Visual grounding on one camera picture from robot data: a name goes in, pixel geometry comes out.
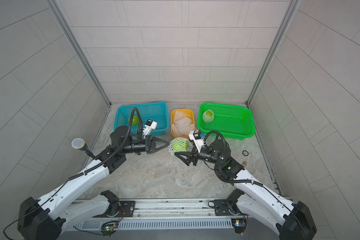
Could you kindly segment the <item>white foam net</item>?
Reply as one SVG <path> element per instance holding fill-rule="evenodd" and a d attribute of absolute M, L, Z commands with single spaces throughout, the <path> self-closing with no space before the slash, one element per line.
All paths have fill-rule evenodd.
<path fill-rule="evenodd" d="M 211 123 L 215 118 L 214 112 L 212 110 L 206 110 L 202 114 L 202 120 L 205 123 Z"/>
<path fill-rule="evenodd" d="M 193 143 L 186 138 L 175 138 L 168 146 L 168 151 L 171 155 L 174 155 L 176 152 L 190 152 L 192 149 Z"/>

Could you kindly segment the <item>dark green netted custard apple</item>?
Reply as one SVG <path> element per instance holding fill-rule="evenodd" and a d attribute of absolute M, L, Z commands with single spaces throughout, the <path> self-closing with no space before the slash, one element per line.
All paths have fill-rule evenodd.
<path fill-rule="evenodd" d="M 173 151 L 175 152 L 184 152 L 188 149 L 188 142 L 176 142 L 173 144 Z"/>

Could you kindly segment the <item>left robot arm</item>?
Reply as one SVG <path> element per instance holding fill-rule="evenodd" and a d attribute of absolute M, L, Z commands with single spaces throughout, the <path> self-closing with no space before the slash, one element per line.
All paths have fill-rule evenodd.
<path fill-rule="evenodd" d="M 158 124 L 152 119 L 144 122 L 138 108 L 132 109 L 129 120 L 127 126 L 120 126 L 111 133 L 111 144 L 97 156 L 87 149 L 82 139 L 73 140 L 72 146 L 85 151 L 92 161 L 60 187 L 38 199 L 29 197 L 22 202 L 19 218 L 14 222 L 25 240 L 56 240 L 63 232 L 89 218 L 125 216 L 120 199 L 109 190 L 75 207 L 71 207 L 71 203 L 120 167 L 127 159 L 126 154 L 153 154 L 169 145 L 151 135 Z"/>

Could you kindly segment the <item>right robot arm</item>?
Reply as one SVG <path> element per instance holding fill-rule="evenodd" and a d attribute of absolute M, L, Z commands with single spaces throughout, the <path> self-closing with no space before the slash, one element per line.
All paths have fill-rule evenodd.
<path fill-rule="evenodd" d="M 191 151 L 175 152 L 187 166 L 198 161 L 214 164 L 218 179 L 236 189 L 227 199 L 234 215 L 248 215 L 275 232 L 281 240 L 312 240 L 317 233 L 309 208 L 301 201 L 292 201 L 276 194 L 259 182 L 231 156 L 231 149 L 218 131 L 203 134 L 191 131 Z"/>

